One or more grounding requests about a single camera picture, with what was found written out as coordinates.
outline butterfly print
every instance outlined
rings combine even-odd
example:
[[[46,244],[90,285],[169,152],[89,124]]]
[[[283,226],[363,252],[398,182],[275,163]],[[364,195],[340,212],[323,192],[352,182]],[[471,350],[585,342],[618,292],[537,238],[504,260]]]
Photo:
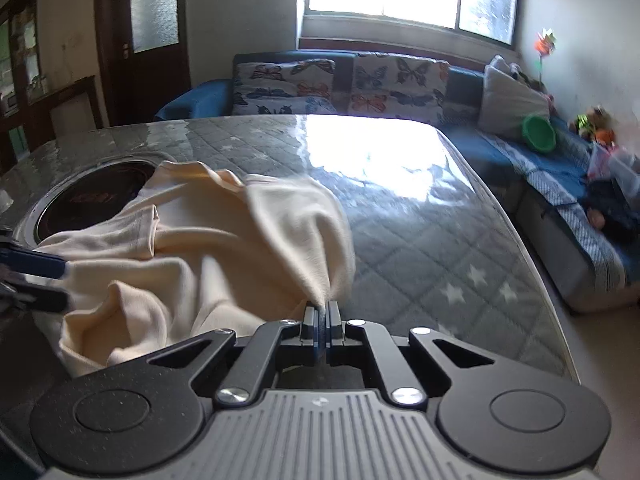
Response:
[[[328,102],[322,99],[315,99],[313,97],[308,97],[306,99],[306,106],[305,106],[306,113],[315,114],[316,112],[318,112],[318,110],[320,110],[320,112],[322,112],[323,110],[326,110],[330,114],[335,113],[334,107],[331,106],[331,104],[329,104]]]
[[[425,74],[431,67],[431,61],[420,63],[420,65],[418,65],[418,68],[416,68],[415,70],[412,70],[409,67],[409,64],[401,57],[396,57],[396,63],[398,64],[398,82],[400,84],[404,84],[406,81],[410,80],[413,77],[415,79],[415,82],[418,83],[418,86],[427,85],[427,78]]]
[[[260,99],[261,97],[294,97],[280,88],[256,88],[246,95],[248,99]]]
[[[258,65],[254,69],[254,73],[251,74],[250,79],[273,79],[276,81],[284,81],[281,73],[282,67],[280,65]]]
[[[291,69],[291,75],[296,75],[310,66],[317,66],[320,70],[324,70],[328,74],[334,73],[334,64],[328,59],[307,59],[293,67]]]
[[[387,66],[381,66],[373,71],[373,75],[367,74],[367,71],[361,66],[356,67],[356,88],[363,90],[367,87],[380,88],[382,80],[386,77]]]
[[[434,90],[433,97],[436,99],[438,106],[442,106],[444,104],[444,94],[440,90]]]
[[[367,112],[384,112],[386,110],[386,95],[352,95],[351,102],[354,110],[366,110]]]
[[[244,100],[244,98],[242,97],[242,94],[240,92],[234,92],[234,104],[235,105],[247,105],[249,104],[247,101]]]
[[[437,63],[440,67],[440,80],[446,83],[449,80],[449,63]]]
[[[291,107],[290,106],[282,106],[280,107],[280,111],[277,112],[275,110],[275,108],[273,109],[273,113],[274,114],[289,114],[289,115],[293,115],[293,111],[291,111]],[[266,106],[260,106],[258,105],[258,115],[271,115],[271,110],[269,110]]]
[[[417,106],[423,107],[426,106],[429,101],[433,101],[433,95],[425,94],[425,95],[407,95],[402,92],[389,92],[391,97],[395,97],[398,99],[398,102],[401,105],[409,105],[409,106]]]
[[[302,97],[308,95],[317,95],[320,97],[324,97],[325,99],[331,98],[329,87],[324,83],[318,83],[318,86],[309,86],[309,83],[305,81],[298,83],[298,95]]]

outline plastic bag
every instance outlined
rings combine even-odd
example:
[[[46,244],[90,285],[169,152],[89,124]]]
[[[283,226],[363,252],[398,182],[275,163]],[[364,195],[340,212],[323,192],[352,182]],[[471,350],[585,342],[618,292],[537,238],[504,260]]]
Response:
[[[592,142],[591,158],[589,169],[587,170],[587,180],[609,180],[611,171],[609,169],[609,159],[611,152],[605,150],[597,142]]]
[[[624,148],[610,154],[609,171],[634,211],[640,211],[640,159]]]

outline orange toy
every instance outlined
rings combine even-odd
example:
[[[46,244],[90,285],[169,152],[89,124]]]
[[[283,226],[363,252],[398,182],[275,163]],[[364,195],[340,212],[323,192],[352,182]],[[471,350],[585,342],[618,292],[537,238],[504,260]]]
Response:
[[[603,146],[612,146],[616,142],[616,134],[613,130],[601,128],[594,134],[596,142]]]

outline floor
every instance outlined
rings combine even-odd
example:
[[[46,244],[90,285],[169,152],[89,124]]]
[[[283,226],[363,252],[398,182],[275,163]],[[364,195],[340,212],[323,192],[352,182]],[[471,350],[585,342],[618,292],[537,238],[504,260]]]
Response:
[[[640,308],[573,315],[529,248],[554,302],[580,380],[609,407],[612,430],[598,472],[604,480],[640,478]]]

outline circular hob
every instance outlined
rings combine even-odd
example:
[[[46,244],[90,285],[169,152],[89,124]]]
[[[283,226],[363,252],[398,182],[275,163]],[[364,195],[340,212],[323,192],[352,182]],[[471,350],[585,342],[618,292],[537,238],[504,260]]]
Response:
[[[147,153],[104,160],[53,187],[14,231],[30,247],[60,231],[76,231],[113,218],[133,200],[158,164],[172,157]]]

